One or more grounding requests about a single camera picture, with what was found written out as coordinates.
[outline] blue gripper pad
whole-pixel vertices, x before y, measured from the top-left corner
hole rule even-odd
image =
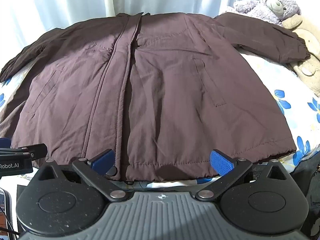
[[[108,170],[115,164],[116,154],[113,150],[97,156],[96,159],[91,159],[90,167],[100,175],[105,175]]]
[[[11,140],[8,137],[0,138],[0,148],[10,148]]]
[[[220,176],[227,174],[234,168],[233,163],[222,157],[216,151],[210,153],[210,165]]]

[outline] floral bedsheet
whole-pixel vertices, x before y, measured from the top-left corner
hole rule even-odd
[[[0,83],[0,111],[5,107],[10,97],[15,93],[30,69],[31,65],[27,64],[12,78]]]
[[[320,99],[286,67],[247,51],[241,55],[268,88],[287,119],[297,151],[280,161],[291,172],[320,151]]]

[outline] jacket pocket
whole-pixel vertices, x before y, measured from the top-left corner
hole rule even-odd
[[[61,70],[55,70],[50,76],[48,81],[41,87],[41,85],[35,84],[37,88],[30,88],[30,91],[34,93],[30,93],[29,98],[27,99],[25,108],[26,111],[30,114],[36,112],[44,99],[50,94],[52,89],[55,87],[58,78],[61,75]]]
[[[196,58],[194,58],[193,60],[196,64],[197,72],[198,72],[198,75],[201,79],[203,87],[206,90],[209,97],[211,98],[213,104],[216,107],[224,105],[226,102],[224,101],[215,82],[213,81],[213,79],[209,76],[208,72],[206,71],[204,62],[201,59],[196,59]]]

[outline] bed sheet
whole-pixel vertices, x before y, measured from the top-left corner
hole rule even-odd
[[[10,97],[15,93],[17,88],[21,85],[23,79],[28,74],[32,65],[27,64],[19,70],[12,78],[0,83],[0,111],[5,107]]]
[[[239,52],[270,91],[286,117],[297,152],[280,161],[288,172],[292,172],[300,161],[320,151],[320,99],[285,66],[245,50]],[[30,65],[25,66],[11,79],[0,84],[0,111],[20,86],[30,68]],[[114,183],[122,188],[158,188],[198,185],[216,179],[218,177],[170,182],[140,181],[133,185],[124,182]]]

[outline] stitching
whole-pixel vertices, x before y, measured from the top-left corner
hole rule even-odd
[[[268,141],[268,142],[265,142],[265,143],[261,143],[261,144],[259,144],[259,145],[253,146],[253,147],[251,147],[251,148],[249,148],[249,149],[247,149],[247,150],[245,150],[245,151],[242,151],[242,152],[239,152],[239,153],[235,153],[235,154],[233,154],[232,156],[236,156],[236,155],[239,155],[239,154],[241,154],[241,153],[250,151],[250,150],[252,150],[252,149],[254,149],[254,148],[258,147],[258,146],[261,146],[261,145],[264,145],[264,144],[267,144],[267,143],[270,143],[270,142],[279,142],[279,141],[284,141],[284,140],[287,140],[287,139],[291,139],[291,138],[285,138],[285,139],[280,139],[280,140],[276,140],[276,141]]]
[[[43,92],[45,86],[50,82],[50,80],[52,79],[52,77],[54,76],[56,70],[53,71],[51,77],[49,78],[49,80],[46,82],[46,84],[43,86],[43,89],[40,91],[39,95],[37,96],[36,100],[33,102],[32,106],[30,107],[30,110],[33,108],[33,106],[35,105],[36,101],[38,100],[39,96],[41,95],[41,93]]]
[[[203,80],[202,80],[202,78],[201,78],[201,75],[200,75],[200,73],[199,73],[198,65],[197,65],[197,63],[196,63],[196,60],[201,60],[201,59],[196,59],[196,58],[194,58],[194,59],[193,59],[193,62],[195,63],[196,70],[197,70],[197,74],[198,74],[198,77],[199,77],[199,79],[200,79],[200,81],[201,81],[201,83],[202,83],[202,86],[204,87],[205,91],[207,92],[207,94],[208,94],[209,98],[211,99],[213,105],[214,105],[215,107],[225,105],[226,102],[225,102],[225,100],[223,99],[219,88],[217,87],[217,85],[215,84],[215,82],[212,80],[212,78],[211,78],[210,75],[208,74],[207,70],[205,69],[205,65],[204,65],[204,72],[205,72],[205,74],[209,77],[209,79],[211,80],[211,82],[213,83],[213,85],[215,86],[216,91],[219,93],[219,99],[220,99],[222,102],[220,102],[220,103],[215,103],[215,100],[212,99],[212,96],[210,95],[209,91],[207,90],[207,88],[206,88],[206,86],[204,85],[204,82],[203,82]]]
[[[93,43],[94,45],[100,47],[100,48],[103,48],[103,49],[107,50],[107,51],[112,51],[111,49],[108,49],[108,48],[106,48],[106,47],[104,47],[104,46],[101,46],[100,44],[97,44],[97,43],[95,43],[94,41],[90,41],[90,42]]]
[[[140,47],[140,48],[143,48],[143,47],[149,46],[149,45],[151,45],[151,44],[155,43],[156,41],[161,40],[161,39],[163,39],[163,38],[168,38],[168,37],[173,37],[173,36],[179,35],[179,34],[185,32],[187,29],[188,29],[188,27],[185,28],[185,29],[183,29],[183,30],[182,30],[181,32],[179,32],[179,33],[174,33],[174,34],[170,34],[170,35],[168,35],[168,36],[158,37],[158,38],[156,38],[155,40],[153,40],[153,41],[151,41],[151,42],[149,42],[149,43],[147,43],[147,44],[145,44],[145,45],[139,46],[139,47]]]
[[[235,153],[235,154],[232,154],[230,157],[233,157],[233,156],[237,156],[241,153],[244,153],[244,152],[247,152],[247,151],[250,151],[256,147],[259,147],[261,145],[264,145],[264,144],[267,144],[267,143],[271,143],[271,142],[278,142],[278,141],[284,141],[284,140],[287,140],[287,139],[290,139],[290,138],[285,138],[285,139],[280,139],[280,140],[276,140],[276,141],[269,141],[269,142],[265,142],[265,143],[262,143],[262,144],[259,144],[257,146],[253,146],[245,151],[242,151],[242,152],[239,152],[239,153]],[[134,164],[121,164],[121,166],[165,166],[165,165],[186,165],[186,164],[195,164],[195,163],[207,163],[209,161],[200,161],[200,162],[187,162],[187,163],[134,163]]]
[[[52,158],[52,156],[47,156],[47,157],[48,157],[48,159],[60,160],[60,161],[63,161],[63,162],[65,162],[65,161],[69,162],[71,160],[71,159],[63,159],[63,158],[60,158],[60,157],[54,157],[54,158]]]
[[[124,26],[123,29],[121,30],[121,33],[120,33],[118,39],[117,39],[116,42],[115,42],[115,45],[114,45],[114,48],[113,48],[113,51],[112,51],[112,55],[111,55],[111,57],[110,57],[107,65],[106,65],[106,69],[105,69],[104,73],[103,73],[102,76],[101,76],[101,79],[100,79],[100,82],[99,82],[99,86],[100,86],[100,84],[101,84],[101,81],[102,81],[102,82],[104,81],[104,78],[105,78],[105,76],[106,76],[106,74],[107,74],[107,70],[109,69],[109,66],[110,66],[110,62],[111,62],[111,60],[113,59],[113,56],[114,56],[114,54],[115,54],[115,52],[116,52],[116,46],[117,46],[117,44],[118,44],[118,41],[119,41],[120,38],[122,37],[122,35],[123,35],[123,33],[124,33],[124,31],[125,31],[125,29],[126,29],[126,27],[127,27],[128,22],[129,22],[129,19],[127,20],[125,26]],[[91,128],[92,128],[92,122],[93,122],[93,117],[94,117],[94,113],[95,113],[95,111],[96,111],[96,109],[97,109],[99,97],[100,97],[100,94],[101,94],[102,85],[101,85],[100,91],[99,91],[99,86],[98,86],[97,92],[96,92],[96,96],[98,96],[98,97],[97,97],[97,104],[96,104],[96,106],[94,106],[94,102],[93,102],[93,105],[92,105],[92,109],[91,109],[92,115],[90,114],[90,117],[89,117],[88,127],[87,127],[87,131],[86,131],[86,135],[85,135],[85,137],[84,137],[84,143],[83,143],[83,147],[82,147],[81,157],[83,157],[83,156],[82,156],[82,153],[87,152],[87,148],[88,148],[88,145],[89,145]],[[86,149],[84,150],[84,145],[85,145],[85,143],[86,143],[86,137],[87,137],[87,133],[88,133],[88,132],[89,132],[89,134],[88,134],[87,146],[86,146]]]
[[[117,149],[117,144],[118,144],[118,120],[119,120],[120,98],[121,98],[121,96],[122,96],[121,91],[123,90],[124,86],[126,86],[126,82],[124,82],[124,81],[125,81],[126,76],[129,75],[129,73],[127,73],[127,69],[128,69],[128,67],[129,67],[129,68],[131,67],[131,66],[130,66],[130,63],[131,63],[131,59],[132,59],[132,52],[131,52],[132,42],[133,42],[133,40],[135,39],[135,36],[136,36],[136,33],[137,33],[137,29],[139,28],[140,19],[141,19],[141,15],[139,15],[139,18],[138,18],[138,20],[136,21],[136,22],[138,22],[138,23],[136,24],[136,28],[135,28],[135,30],[134,30],[132,40],[131,40],[131,42],[130,42],[130,44],[129,44],[129,46],[128,46],[128,51],[129,51],[128,62],[127,62],[127,65],[125,66],[125,69],[124,69],[124,75],[123,75],[123,78],[122,78],[122,85],[121,85],[121,89],[120,89],[120,91],[119,91],[118,109],[117,109],[117,119],[116,119],[116,127],[115,127],[115,128],[116,128],[116,133],[115,133],[115,134],[116,134],[115,151],[116,151],[116,149]]]

